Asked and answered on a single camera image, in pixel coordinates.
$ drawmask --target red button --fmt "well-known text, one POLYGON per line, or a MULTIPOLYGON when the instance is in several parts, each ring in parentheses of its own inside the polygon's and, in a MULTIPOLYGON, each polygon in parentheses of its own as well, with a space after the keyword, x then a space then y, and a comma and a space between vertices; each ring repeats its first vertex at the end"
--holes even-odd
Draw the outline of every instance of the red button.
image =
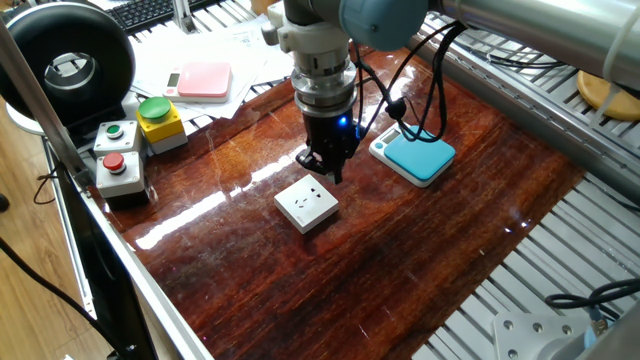
POLYGON ((104 160, 102 160, 102 165, 104 165, 105 168, 111 171, 120 170, 120 168, 122 168, 122 165, 124 165, 124 157, 119 153, 111 153, 104 157, 104 160))

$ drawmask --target white cable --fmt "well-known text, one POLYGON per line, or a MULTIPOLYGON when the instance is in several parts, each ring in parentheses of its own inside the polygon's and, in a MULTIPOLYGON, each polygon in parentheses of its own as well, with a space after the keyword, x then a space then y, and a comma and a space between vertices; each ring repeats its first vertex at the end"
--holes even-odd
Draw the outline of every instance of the white cable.
POLYGON ((616 61, 616 57, 620 52, 620 47, 622 46, 622 43, 627 38, 627 36, 629 36, 629 33, 631 32, 633 25, 635 25, 635 23, 638 21, 639 18, 640 18, 640 5, 636 5, 636 8, 635 10, 633 10, 633 13, 631 13, 631 16, 629 16, 627 21, 625 21, 625 23, 622 25, 622 27, 618 31, 618 34, 616 34, 616 37, 613 40, 611 47, 609 48, 609 52, 607 53, 607 57, 604 59, 604 64, 602 65, 602 78, 607 80, 611 84, 611 87, 609 88, 609 95, 607 95, 607 98, 604 100, 604 103, 602 103, 602 105, 596 112, 596 117, 591 121, 591 127, 595 127, 596 123, 604 115, 604 113, 607 111, 609 106, 611 106, 613 99, 622 90, 611 79, 611 70, 613 68, 613 64, 616 61))

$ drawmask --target keyboard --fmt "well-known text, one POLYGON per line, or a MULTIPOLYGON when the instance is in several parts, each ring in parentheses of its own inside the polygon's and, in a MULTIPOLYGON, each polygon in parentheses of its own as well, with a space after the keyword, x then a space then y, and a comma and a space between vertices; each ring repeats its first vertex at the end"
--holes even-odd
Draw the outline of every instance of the keyboard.
MULTIPOLYGON (((191 11, 216 4, 220 0, 189 0, 191 11)), ((124 5, 105 11, 127 33, 132 35, 173 18, 171 0, 133 0, 124 5)))

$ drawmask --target wooden floor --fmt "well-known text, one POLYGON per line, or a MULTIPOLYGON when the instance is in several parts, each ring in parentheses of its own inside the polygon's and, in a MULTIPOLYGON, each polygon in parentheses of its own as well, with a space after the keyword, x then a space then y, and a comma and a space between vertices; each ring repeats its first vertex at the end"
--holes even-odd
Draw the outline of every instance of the wooden floor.
MULTIPOLYGON (((0 100, 0 193, 11 201, 0 214, 0 236, 36 271, 80 300, 55 203, 35 205, 36 177, 47 173, 40 138, 9 121, 0 100)), ((45 186, 41 200, 51 199, 45 186)), ((104 359, 105 341, 69 306, 0 253, 0 359, 104 359)))

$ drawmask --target yellow round object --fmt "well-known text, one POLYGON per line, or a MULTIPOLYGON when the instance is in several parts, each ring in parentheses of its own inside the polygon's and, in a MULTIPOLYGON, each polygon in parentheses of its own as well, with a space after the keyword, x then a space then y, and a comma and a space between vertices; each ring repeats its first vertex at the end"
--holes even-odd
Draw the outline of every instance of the yellow round object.
MULTIPOLYGON (((578 73, 580 95, 595 109, 599 109, 602 106, 607 95, 609 95, 610 88, 611 84, 604 79, 587 74, 584 71, 578 73)), ((616 120, 640 120, 640 100, 622 90, 613 98, 613 102, 611 102, 604 114, 616 120)))

